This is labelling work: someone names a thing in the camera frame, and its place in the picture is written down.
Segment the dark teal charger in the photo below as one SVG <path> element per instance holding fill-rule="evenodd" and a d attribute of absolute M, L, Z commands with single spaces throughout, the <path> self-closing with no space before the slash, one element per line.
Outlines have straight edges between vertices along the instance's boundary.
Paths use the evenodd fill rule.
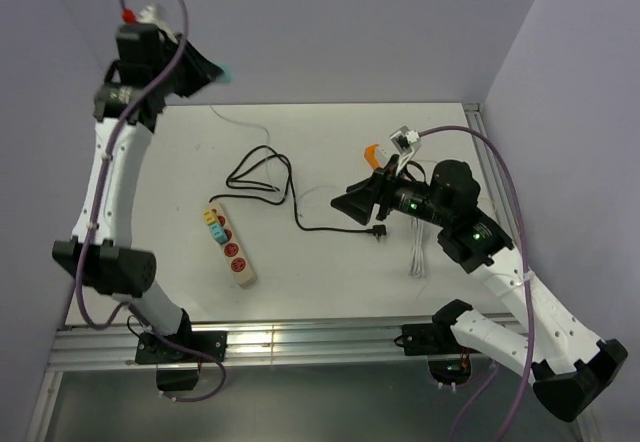
<path fill-rule="evenodd" d="M 225 229 L 219 223 L 213 223 L 208 226 L 212 238 L 220 245 L 228 242 Z"/>

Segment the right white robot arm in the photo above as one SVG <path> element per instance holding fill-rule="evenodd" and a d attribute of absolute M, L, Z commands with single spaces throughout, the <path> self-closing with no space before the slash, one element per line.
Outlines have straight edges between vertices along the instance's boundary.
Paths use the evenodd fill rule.
<path fill-rule="evenodd" d="M 467 274 L 491 291 L 534 339 L 454 300 L 432 317 L 433 340 L 443 351 L 481 352 L 526 377 L 537 399 L 556 418 L 574 421 L 615 379 L 628 358 L 616 339 L 582 324 L 532 272 L 509 235 L 478 206 L 480 186 L 469 165 L 437 163 L 429 182 L 373 171 L 331 205 L 361 225 L 399 212 L 439 227 L 437 242 Z"/>

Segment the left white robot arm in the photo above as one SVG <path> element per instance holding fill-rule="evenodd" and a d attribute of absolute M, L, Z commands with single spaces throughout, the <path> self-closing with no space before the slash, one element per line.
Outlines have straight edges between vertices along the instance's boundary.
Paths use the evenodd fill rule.
<path fill-rule="evenodd" d="M 187 314 L 156 280 L 153 253 L 132 246 L 132 214 L 138 178 L 157 119 L 172 95 L 187 98 L 218 81 L 219 66 L 182 34 L 153 22 L 131 22 L 116 33 L 117 58 L 94 96 L 94 157 L 79 218 L 52 257 L 74 279 L 74 298 L 84 322 L 95 330 L 84 288 L 110 297 L 159 333 L 159 350 L 183 361 L 195 348 Z"/>

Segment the light teal charger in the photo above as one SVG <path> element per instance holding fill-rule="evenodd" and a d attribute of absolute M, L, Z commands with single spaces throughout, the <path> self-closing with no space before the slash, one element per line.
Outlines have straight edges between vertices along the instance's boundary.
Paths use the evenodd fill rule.
<path fill-rule="evenodd" d="M 221 75 L 217 78 L 217 82 L 220 84 L 230 84 L 233 81 L 231 69 L 224 64 L 220 64 Z"/>

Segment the beige red power strip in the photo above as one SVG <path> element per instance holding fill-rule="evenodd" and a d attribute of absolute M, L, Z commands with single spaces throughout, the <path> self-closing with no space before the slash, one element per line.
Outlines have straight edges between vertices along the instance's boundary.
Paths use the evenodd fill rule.
<path fill-rule="evenodd" d="M 257 281 L 257 274 L 243 248 L 243 245 L 239 239 L 237 231 L 234 229 L 231 220 L 226 213 L 225 208 L 218 202 L 210 202 L 207 209 L 215 211 L 218 222 L 226 232 L 228 242 L 224 245 L 218 244 L 221 248 L 224 261 L 228 269 L 230 270 L 235 283 L 241 289 L 248 289 Z"/>

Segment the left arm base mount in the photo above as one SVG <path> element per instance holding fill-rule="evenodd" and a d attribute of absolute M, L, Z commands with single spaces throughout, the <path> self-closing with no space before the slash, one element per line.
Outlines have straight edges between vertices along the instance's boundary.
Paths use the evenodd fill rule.
<path fill-rule="evenodd" d="M 186 343 L 180 343 L 145 332 L 138 337 L 134 363 L 156 367 L 156 387 L 163 396 L 180 402 L 203 401 L 217 395 L 226 382 L 223 362 L 227 336 L 226 331 L 196 331 L 187 337 Z M 207 363 L 220 369 L 220 381 L 207 394 L 189 396 Z"/>

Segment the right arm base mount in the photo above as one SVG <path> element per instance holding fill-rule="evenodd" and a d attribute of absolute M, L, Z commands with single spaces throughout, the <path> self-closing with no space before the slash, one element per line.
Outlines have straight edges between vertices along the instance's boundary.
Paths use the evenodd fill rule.
<path fill-rule="evenodd" d="M 471 386 L 490 371 L 490 366 L 473 365 L 475 350 L 463 347 L 435 323 L 405 324 L 393 343 L 406 357 L 425 357 L 428 371 L 438 389 Z"/>

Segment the yellow olive charger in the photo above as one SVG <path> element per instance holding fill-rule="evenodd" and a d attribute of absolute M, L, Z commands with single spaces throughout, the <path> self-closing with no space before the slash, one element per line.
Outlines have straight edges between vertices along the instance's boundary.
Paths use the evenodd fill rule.
<path fill-rule="evenodd" d="M 207 210 L 203 213 L 203 217 L 204 217 L 205 223 L 206 223 L 208 226 L 214 225 L 214 224 L 216 224 L 216 223 L 218 222 L 218 219 L 217 219 L 216 213 L 215 213 L 215 211 L 214 211 L 214 210 L 212 210 L 212 209 L 207 209 Z"/>

